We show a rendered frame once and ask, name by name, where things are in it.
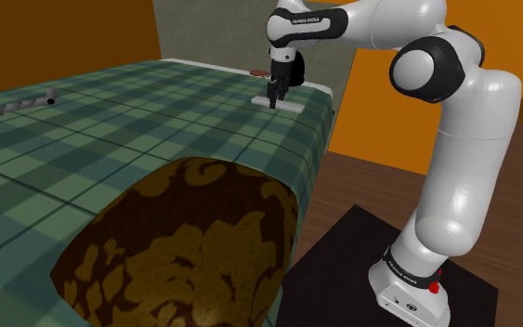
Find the white flat bar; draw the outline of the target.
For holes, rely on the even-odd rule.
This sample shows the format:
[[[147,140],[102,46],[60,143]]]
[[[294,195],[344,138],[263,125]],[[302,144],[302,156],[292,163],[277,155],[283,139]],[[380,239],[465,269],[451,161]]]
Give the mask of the white flat bar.
[[[293,113],[302,113],[305,109],[305,106],[302,104],[280,99],[277,99],[275,101],[275,104],[272,105],[269,98],[263,96],[255,96],[251,98],[251,103],[262,107],[267,107],[273,110],[289,111]]]

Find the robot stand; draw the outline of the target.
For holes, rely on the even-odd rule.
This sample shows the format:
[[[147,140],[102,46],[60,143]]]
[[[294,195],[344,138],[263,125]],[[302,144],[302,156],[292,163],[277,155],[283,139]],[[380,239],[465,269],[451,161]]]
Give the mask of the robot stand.
[[[384,220],[353,205],[293,265],[283,280],[275,327],[411,327],[381,308],[368,269],[399,235]],[[449,327],[495,327],[498,289],[447,261]]]

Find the bed with green plaid cover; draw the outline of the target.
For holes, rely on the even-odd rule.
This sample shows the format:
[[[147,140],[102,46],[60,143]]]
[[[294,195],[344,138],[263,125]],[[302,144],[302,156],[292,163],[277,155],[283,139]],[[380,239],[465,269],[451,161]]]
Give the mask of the bed with green plaid cover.
[[[186,156],[272,175],[306,210],[333,130],[332,91],[306,83],[301,114],[252,98],[267,83],[180,59],[150,60],[0,92],[0,104],[57,92],[50,107],[0,116],[0,327],[88,327],[50,271],[74,236],[125,189]]]

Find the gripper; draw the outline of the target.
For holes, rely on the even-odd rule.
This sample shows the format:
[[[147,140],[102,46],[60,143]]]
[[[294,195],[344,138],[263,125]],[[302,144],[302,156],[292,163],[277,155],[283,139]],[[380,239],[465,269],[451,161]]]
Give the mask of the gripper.
[[[268,100],[271,109],[276,108],[276,100],[284,100],[289,86],[292,85],[293,63],[291,61],[271,61],[271,82],[268,82]]]

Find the brown patterned pillow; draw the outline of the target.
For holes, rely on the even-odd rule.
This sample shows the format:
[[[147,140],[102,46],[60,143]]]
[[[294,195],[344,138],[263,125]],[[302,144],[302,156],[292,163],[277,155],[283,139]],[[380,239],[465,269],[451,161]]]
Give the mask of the brown patterned pillow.
[[[182,158],[107,205],[50,277],[92,327],[262,327],[297,216],[294,193],[278,179]]]

